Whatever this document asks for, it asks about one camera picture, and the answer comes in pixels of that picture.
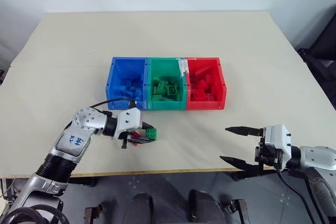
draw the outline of table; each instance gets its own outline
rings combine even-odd
[[[259,139],[229,126],[284,123],[294,145],[336,148],[336,113],[267,12],[46,14],[0,87],[0,177],[27,177],[73,114],[106,99],[112,56],[220,57],[222,111],[144,111],[157,141],[93,136],[74,176],[232,170]]]

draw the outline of gray floor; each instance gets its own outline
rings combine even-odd
[[[288,177],[286,180],[299,189],[319,223],[303,180]],[[107,201],[109,212],[94,221],[121,223],[132,197],[141,192],[149,193],[154,200],[156,223],[186,222],[187,199],[191,189],[210,193],[216,200],[246,200],[250,223],[285,224],[310,223],[303,203],[288,190],[277,177],[263,177],[233,181],[226,173],[176,173],[154,175],[127,175],[99,177],[95,187],[69,185],[62,196],[63,212],[71,223],[83,223],[86,207]],[[228,223],[240,223],[238,213],[227,217]]]

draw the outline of plastic storage bin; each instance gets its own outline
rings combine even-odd
[[[149,110],[185,110],[186,77],[176,58],[149,58],[147,100]]]
[[[114,57],[106,84],[106,97],[131,98],[136,100],[138,109],[147,109],[148,58]],[[109,110],[129,108],[129,101],[109,102]]]
[[[222,110],[226,86],[219,58],[187,58],[187,110]]]

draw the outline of red bin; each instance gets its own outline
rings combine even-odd
[[[187,110],[222,110],[226,85],[219,58],[186,58]]]

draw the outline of green bin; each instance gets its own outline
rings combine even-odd
[[[185,73],[181,74],[178,60],[176,58],[149,58],[148,110],[185,110],[186,77]]]

